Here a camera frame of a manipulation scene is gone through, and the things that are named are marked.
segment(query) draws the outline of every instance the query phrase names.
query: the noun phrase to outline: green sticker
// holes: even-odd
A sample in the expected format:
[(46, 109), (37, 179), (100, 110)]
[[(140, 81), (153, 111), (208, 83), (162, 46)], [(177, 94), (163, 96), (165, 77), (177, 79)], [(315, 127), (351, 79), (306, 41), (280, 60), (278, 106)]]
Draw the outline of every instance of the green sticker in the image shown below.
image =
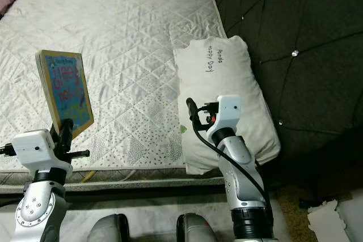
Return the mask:
[(184, 125), (180, 126), (180, 132), (181, 133), (185, 133), (187, 131), (187, 127), (185, 127)]

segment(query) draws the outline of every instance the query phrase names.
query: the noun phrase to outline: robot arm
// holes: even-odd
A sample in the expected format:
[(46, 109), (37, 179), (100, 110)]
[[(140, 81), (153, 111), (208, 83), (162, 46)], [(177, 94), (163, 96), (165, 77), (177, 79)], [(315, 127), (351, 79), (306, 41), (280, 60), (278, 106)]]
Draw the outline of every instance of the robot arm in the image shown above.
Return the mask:
[(0, 154), (17, 155), (34, 180), (25, 189), (15, 213), (16, 227), (12, 242), (59, 241), (59, 231), (67, 211), (64, 200), (66, 176), (72, 173), (73, 158), (90, 156), (90, 151), (68, 152), (73, 122), (64, 120), (59, 137), (48, 130), (34, 130), (17, 135)]
[[(236, 136), (240, 117), (239, 96), (219, 96), (216, 103), (197, 108), (187, 99), (189, 115), (197, 136), (220, 154), (218, 166), (225, 179), (227, 201), (234, 223), (236, 241), (277, 241), (273, 238), (273, 217), (268, 194), (256, 170), (255, 157), (249, 152), (242, 137)], [(207, 111), (207, 124), (199, 120), (198, 112)], [(199, 130), (206, 130), (208, 141)]]

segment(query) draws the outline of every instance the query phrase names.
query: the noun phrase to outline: white wall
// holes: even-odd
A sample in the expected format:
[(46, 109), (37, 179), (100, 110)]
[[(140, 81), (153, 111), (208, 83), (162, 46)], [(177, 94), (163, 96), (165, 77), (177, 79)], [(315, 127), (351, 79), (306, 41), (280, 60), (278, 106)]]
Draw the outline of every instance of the white wall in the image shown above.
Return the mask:
[(352, 192), (353, 199), (338, 205), (341, 219), (345, 221), (345, 230), (351, 242), (363, 241), (363, 189)]

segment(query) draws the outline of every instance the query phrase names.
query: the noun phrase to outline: floor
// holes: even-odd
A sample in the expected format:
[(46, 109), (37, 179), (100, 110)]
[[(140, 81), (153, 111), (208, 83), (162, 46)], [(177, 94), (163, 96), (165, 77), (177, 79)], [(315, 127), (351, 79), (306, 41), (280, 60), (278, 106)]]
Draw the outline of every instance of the floor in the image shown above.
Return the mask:
[(312, 193), (296, 186), (286, 186), (275, 192), (293, 242), (318, 242), (315, 233), (309, 229), (307, 209), (299, 208), (300, 199), (314, 199)]
[[(291, 242), (281, 208), (272, 198), (275, 237), (280, 242)], [(16, 205), (0, 208), (0, 237), (8, 242), (15, 228)], [(224, 194), (204, 196), (126, 199), (104, 202), (70, 204), (61, 226), (61, 242), (81, 242), (96, 221), (106, 215), (123, 213), (128, 217), (132, 241), (176, 241), (175, 226), (180, 214), (194, 212), (204, 216), (215, 231), (218, 241), (233, 241), (230, 212)]]

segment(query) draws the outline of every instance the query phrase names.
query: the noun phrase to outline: book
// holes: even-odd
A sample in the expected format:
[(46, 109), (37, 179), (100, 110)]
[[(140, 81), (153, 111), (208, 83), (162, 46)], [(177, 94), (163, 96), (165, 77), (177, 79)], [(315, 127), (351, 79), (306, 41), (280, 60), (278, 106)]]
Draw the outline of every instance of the book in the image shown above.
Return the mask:
[(70, 118), (74, 139), (94, 122), (82, 55), (41, 50), (35, 59), (54, 129), (59, 134), (62, 120)]

